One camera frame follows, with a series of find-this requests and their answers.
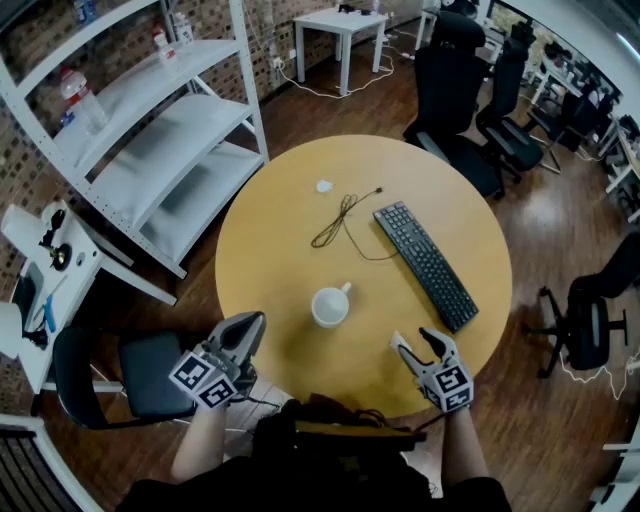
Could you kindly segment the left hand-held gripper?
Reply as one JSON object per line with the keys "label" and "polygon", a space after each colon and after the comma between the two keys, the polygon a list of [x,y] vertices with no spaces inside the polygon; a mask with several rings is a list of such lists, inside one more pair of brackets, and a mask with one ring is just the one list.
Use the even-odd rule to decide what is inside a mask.
{"label": "left hand-held gripper", "polygon": [[[209,334],[209,343],[199,343],[181,356],[169,372],[169,380],[208,411],[232,400],[245,400],[257,381],[251,357],[256,354],[265,330],[263,312],[240,313],[222,320]],[[242,339],[244,358],[220,347],[238,346]]]}

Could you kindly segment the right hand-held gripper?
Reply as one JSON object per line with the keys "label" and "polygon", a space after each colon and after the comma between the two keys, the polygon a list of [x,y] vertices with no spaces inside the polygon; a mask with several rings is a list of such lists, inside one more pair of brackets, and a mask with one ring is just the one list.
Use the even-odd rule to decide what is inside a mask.
{"label": "right hand-held gripper", "polygon": [[402,344],[396,347],[396,352],[418,379],[424,397],[442,413],[470,406],[474,399],[473,378],[458,359],[456,343],[436,329],[420,327],[419,333],[440,363],[424,363],[409,346]]}

